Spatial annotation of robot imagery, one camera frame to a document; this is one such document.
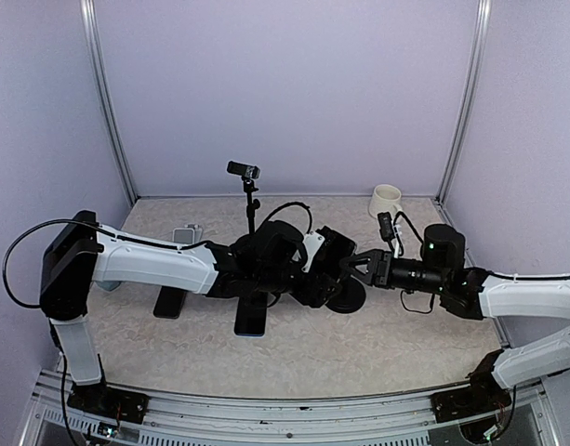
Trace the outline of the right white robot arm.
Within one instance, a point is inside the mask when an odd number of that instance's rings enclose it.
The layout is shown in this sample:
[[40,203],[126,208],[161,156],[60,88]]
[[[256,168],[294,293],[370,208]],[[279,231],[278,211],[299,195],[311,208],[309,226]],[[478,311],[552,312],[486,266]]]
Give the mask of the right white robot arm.
[[465,237],[452,227],[433,224],[424,230],[419,259],[372,249],[342,259],[340,266],[371,287],[437,295],[442,308],[466,320],[525,316],[569,322],[537,341],[482,359],[462,393],[463,405],[480,413],[497,399],[499,389],[570,369],[570,273],[527,277],[468,268],[465,245]]

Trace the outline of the black phone red case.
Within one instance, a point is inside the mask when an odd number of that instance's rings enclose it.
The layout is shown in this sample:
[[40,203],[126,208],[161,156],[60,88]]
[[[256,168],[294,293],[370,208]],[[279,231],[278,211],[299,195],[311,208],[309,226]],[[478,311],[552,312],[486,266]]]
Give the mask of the black phone red case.
[[183,309],[188,292],[180,288],[162,286],[152,314],[158,319],[177,319]]

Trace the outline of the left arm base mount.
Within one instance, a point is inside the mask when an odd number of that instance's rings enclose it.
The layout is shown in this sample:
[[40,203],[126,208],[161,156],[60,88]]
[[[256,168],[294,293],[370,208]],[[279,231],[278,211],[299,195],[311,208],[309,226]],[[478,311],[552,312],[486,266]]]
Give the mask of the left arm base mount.
[[149,397],[140,392],[111,387],[107,384],[104,369],[100,366],[98,383],[79,386],[73,384],[67,403],[70,408],[116,422],[141,425],[149,404]]

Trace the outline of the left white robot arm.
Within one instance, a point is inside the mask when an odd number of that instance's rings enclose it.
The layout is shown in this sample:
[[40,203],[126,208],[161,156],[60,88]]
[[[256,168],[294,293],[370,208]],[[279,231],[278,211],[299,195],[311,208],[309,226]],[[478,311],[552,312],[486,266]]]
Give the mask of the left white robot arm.
[[89,332],[92,283],[135,282],[236,298],[241,331],[247,335],[249,323],[265,321],[270,298],[291,295],[303,306],[319,308],[341,297],[347,276],[339,263],[356,247],[329,227],[303,234],[282,220],[266,221],[230,245],[170,243],[101,225],[95,213],[81,211],[44,253],[39,304],[82,400],[97,413],[107,413],[117,394],[103,382]]

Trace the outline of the blue phone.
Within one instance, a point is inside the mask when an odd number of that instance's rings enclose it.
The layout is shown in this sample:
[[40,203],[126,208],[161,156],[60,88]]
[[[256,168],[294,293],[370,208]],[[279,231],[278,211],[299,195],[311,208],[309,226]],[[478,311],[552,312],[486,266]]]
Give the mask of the blue phone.
[[267,310],[267,300],[264,296],[252,300],[240,299],[235,316],[234,333],[247,337],[264,336]]

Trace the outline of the black tall phone stand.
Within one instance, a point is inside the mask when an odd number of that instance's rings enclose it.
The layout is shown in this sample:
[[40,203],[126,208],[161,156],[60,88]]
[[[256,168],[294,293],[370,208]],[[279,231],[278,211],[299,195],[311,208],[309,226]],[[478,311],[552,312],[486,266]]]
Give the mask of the black tall phone stand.
[[255,181],[259,178],[260,169],[256,165],[229,161],[227,164],[227,172],[231,175],[238,176],[242,180],[243,191],[246,197],[245,212],[248,232],[250,235],[253,235],[256,231],[256,212],[260,208],[260,202],[253,194],[258,191]]

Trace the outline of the silver folding phone stand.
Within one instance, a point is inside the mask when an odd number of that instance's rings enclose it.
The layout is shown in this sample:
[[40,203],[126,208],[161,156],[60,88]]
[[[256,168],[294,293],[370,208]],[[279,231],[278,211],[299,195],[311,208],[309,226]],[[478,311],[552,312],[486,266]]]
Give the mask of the silver folding phone stand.
[[202,241],[204,230],[200,225],[189,224],[173,229],[172,241],[181,244],[195,244]]

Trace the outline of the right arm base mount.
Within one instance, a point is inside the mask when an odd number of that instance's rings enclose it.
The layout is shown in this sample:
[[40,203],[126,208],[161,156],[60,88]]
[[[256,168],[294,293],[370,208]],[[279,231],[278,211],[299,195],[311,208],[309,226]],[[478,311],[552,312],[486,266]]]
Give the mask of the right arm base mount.
[[469,384],[466,387],[431,395],[437,423],[488,413],[512,404],[510,391],[502,388],[492,376],[495,361],[503,352],[503,349],[498,349],[488,353],[469,373]]

